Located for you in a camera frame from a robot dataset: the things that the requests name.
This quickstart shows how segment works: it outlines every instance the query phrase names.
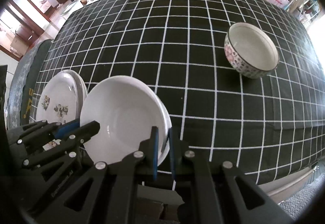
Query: checkered tablecloth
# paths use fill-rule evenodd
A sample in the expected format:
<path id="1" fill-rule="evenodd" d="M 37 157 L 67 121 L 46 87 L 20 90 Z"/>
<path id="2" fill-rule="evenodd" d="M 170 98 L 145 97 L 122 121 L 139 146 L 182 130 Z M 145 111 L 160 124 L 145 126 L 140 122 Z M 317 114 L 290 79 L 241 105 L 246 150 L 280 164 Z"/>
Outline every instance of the checkered tablecloth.
<path id="1" fill-rule="evenodd" d="M 235 22 L 273 40 L 280 64 L 268 76 L 247 79 L 228 63 L 224 39 Z M 113 75 L 142 80 L 191 149 L 213 163 L 232 161 L 259 184 L 324 152 L 322 67 L 303 25 L 263 0 L 101 0 L 76 11 L 43 64 L 31 121 L 43 88 L 64 69 L 78 72 L 89 91 Z"/>

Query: triangular cutout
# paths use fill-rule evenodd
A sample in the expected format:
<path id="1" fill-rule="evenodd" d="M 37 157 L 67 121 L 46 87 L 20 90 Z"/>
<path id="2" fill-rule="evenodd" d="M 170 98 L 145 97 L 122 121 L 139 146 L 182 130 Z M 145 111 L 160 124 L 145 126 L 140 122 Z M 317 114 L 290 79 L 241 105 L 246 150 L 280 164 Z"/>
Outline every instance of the triangular cutout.
<path id="1" fill-rule="evenodd" d="M 63 165 L 63 162 L 58 163 L 53 165 L 51 168 L 48 168 L 46 170 L 44 170 L 43 172 L 41 172 L 44 181 L 47 182 L 54 174 L 57 170 L 59 170 L 59 168 Z"/>
<path id="2" fill-rule="evenodd" d="M 239 187 L 240 193 L 244 199 L 248 210 L 254 209 L 264 204 L 261 198 L 249 185 L 247 185 L 240 177 L 236 177 L 235 181 Z"/>
<path id="3" fill-rule="evenodd" d="M 89 179 L 86 183 L 84 183 L 65 203 L 64 206 L 68 207 L 74 211 L 81 211 L 85 201 L 87 194 L 91 188 L 93 183 L 93 179 Z"/>

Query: gray textured mat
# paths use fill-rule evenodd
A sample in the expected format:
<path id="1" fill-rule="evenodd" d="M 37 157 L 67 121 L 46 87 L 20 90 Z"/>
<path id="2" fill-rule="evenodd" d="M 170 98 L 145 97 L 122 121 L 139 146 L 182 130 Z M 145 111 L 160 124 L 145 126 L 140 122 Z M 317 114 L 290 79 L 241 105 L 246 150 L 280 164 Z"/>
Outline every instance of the gray textured mat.
<path id="1" fill-rule="evenodd" d="M 324 182 L 325 173 L 322 173 L 314 182 L 298 191 L 288 200 L 281 202 L 279 206 L 295 220 L 308 207 Z"/>

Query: screw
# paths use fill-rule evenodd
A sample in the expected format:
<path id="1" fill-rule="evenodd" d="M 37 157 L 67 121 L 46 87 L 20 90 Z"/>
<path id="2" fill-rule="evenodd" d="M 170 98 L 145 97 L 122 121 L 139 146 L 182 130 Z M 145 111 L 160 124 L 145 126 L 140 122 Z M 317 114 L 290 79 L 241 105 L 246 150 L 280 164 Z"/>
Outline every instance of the screw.
<path id="1" fill-rule="evenodd" d="M 104 163 L 104 162 L 97 162 L 97 163 L 95 164 L 95 167 L 96 167 L 96 169 L 98 169 L 98 170 L 104 169 L 104 168 L 106 167 L 106 163 Z"/>
<path id="2" fill-rule="evenodd" d="M 69 153 L 69 156 L 70 156 L 71 158 L 74 158 L 74 157 L 77 156 L 77 154 L 76 154 L 75 152 L 71 152 L 71 153 Z"/>
<path id="3" fill-rule="evenodd" d="M 232 162 L 230 162 L 230 161 L 224 161 L 224 162 L 222 163 L 222 166 L 223 166 L 224 168 L 226 168 L 226 169 L 231 169 L 231 168 L 232 168 Z"/>
<path id="4" fill-rule="evenodd" d="M 143 152 L 142 151 L 135 151 L 134 153 L 133 153 L 133 156 L 135 157 L 135 158 L 142 158 L 143 157 Z"/>
<path id="5" fill-rule="evenodd" d="M 195 156 L 195 152 L 191 151 L 191 150 L 188 150 L 185 152 L 185 156 L 187 158 L 193 158 Z"/>

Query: floral bowl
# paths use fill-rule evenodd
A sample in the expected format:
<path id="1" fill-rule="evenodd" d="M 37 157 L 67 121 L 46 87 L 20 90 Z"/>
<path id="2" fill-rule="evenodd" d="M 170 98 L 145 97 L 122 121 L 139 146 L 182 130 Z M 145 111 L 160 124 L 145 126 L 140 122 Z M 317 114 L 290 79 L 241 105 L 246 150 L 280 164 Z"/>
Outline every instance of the floral bowl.
<path id="1" fill-rule="evenodd" d="M 229 28 L 224 48 L 231 66 L 248 78 L 261 78 L 279 63 L 279 54 L 272 40 L 248 23 L 235 23 Z"/>

